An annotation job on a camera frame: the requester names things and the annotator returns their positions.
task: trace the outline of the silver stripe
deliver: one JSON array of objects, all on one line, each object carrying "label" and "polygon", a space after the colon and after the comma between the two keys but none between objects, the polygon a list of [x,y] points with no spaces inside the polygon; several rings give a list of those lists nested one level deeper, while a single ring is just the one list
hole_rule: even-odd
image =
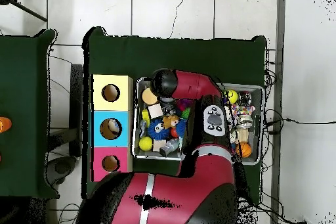
[{"label": "silver stripe", "polygon": [[222,156],[222,157],[226,158],[230,163],[232,163],[231,153],[229,153],[229,151],[227,151],[226,149],[224,149],[220,146],[215,146],[215,145],[201,146],[201,147],[195,149],[195,151],[197,151],[197,150],[199,151],[198,156],[207,156],[208,154],[214,154],[216,156]]},{"label": "silver stripe", "polygon": [[[152,196],[153,188],[154,188],[154,179],[155,179],[155,176],[153,174],[148,174],[148,180],[147,180],[147,185],[146,185],[146,190],[144,192],[144,195]],[[147,219],[148,219],[148,214],[149,213],[150,213],[149,210],[145,211],[144,207],[142,207],[139,224],[147,224]]]}]

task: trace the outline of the yellow block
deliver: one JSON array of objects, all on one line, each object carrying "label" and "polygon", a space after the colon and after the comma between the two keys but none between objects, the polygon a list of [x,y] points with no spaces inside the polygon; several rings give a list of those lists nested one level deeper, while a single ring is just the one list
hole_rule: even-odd
[{"label": "yellow block", "polygon": [[[116,101],[107,101],[102,91],[108,84],[119,89]],[[133,109],[133,80],[129,76],[93,75],[93,107],[99,111],[129,111]]]}]

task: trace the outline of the circular hole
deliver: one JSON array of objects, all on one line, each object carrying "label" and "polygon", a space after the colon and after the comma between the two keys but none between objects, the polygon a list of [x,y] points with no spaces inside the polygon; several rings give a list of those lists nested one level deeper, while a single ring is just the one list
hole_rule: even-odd
[{"label": "circular hole", "polygon": [[102,97],[105,101],[114,102],[120,96],[119,88],[114,84],[108,84],[102,88]]},{"label": "circular hole", "polygon": [[100,134],[105,139],[117,139],[120,136],[121,132],[121,124],[117,119],[105,119],[100,125]]},{"label": "circular hole", "polygon": [[102,160],[102,167],[107,172],[113,172],[119,168],[119,160],[116,156],[105,156]]}]

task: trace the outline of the blue block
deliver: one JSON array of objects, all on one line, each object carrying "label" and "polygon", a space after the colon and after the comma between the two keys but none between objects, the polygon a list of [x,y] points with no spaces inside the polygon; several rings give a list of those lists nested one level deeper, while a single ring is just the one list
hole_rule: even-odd
[{"label": "blue block", "polygon": [[[119,111],[94,111],[94,146],[128,146],[129,145],[129,114]],[[100,134],[100,125],[105,119],[117,119],[121,124],[121,134],[114,140],[108,140]]]}]

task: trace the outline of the orange ball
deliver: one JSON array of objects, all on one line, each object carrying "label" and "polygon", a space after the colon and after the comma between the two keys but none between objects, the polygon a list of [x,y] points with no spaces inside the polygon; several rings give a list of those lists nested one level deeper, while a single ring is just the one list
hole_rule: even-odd
[{"label": "orange ball", "polygon": [[243,154],[243,158],[248,158],[251,153],[252,153],[252,149],[251,146],[249,145],[249,143],[246,142],[240,142],[237,147],[236,147],[236,153],[238,154],[238,156],[240,156],[240,148],[241,148],[241,153]]},{"label": "orange ball", "polygon": [[173,136],[174,138],[178,138],[179,135],[176,132],[176,128],[171,128],[171,136]]}]

